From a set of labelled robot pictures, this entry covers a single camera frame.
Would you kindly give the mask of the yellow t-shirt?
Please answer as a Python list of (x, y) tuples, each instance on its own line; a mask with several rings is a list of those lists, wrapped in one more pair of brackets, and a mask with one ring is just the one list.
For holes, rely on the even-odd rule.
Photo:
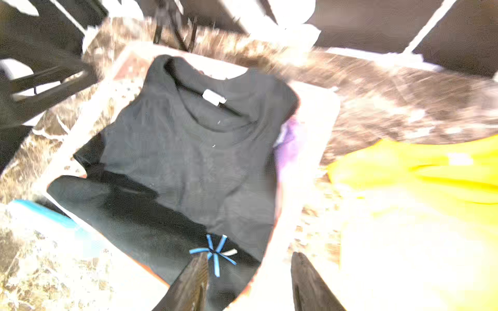
[(497, 309), (497, 137), (381, 140), (328, 166), (348, 310)]

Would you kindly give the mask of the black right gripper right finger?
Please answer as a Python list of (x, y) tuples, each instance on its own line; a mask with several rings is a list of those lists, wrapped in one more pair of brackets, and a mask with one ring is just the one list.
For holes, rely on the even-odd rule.
[(290, 271), (295, 311), (346, 311), (305, 254), (293, 253)]

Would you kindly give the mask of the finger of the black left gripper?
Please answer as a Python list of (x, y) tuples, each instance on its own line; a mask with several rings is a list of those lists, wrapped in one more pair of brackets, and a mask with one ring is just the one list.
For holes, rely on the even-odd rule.
[(97, 72), (80, 61), (16, 79), (1, 68), (1, 128), (22, 125), (95, 83)]

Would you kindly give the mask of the purple t-shirt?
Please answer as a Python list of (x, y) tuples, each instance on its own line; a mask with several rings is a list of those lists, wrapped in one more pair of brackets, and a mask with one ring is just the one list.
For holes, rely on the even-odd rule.
[(301, 125), (295, 117), (287, 120), (280, 128), (280, 134), (274, 144), (275, 162), (280, 178), (285, 168), (295, 162), (298, 156), (300, 132)]

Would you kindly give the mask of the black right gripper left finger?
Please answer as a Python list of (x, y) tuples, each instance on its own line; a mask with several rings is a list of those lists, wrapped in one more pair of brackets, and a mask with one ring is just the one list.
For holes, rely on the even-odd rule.
[(203, 311), (209, 281), (208, 256), (194, 254), (153, 311)]

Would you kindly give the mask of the black microphone stand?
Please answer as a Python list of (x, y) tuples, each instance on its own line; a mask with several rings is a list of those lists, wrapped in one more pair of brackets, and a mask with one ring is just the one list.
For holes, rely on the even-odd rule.
[(197, 35), (198, 18), (195, 16), (192, 20), (188, 19), (188, 23), (192, 26), (189, 44), (186, 45), (182, 35), (180, 34), (180, 26), (182, 24), (182, 16), (178, 1), (157, 0), (155, 10), (156, 29), (153, 36), (153, 44), (159, 44), (162, 31), (164, 28), (170, 30), (178, 44), (180, 50), (185, 52), (193, 52), (195, 48), (195, 39)]

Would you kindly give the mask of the blue toy microphone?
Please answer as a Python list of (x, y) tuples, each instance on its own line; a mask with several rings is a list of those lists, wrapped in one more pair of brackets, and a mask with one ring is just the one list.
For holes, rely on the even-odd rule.
[(7, 209), (15, 220), (53, 239), (68, 253), (93, 258), (98, 257), (106, 248), (101, 239), (86, 231), (70, 217), (40, 204), (14, 200), (7, 205)]

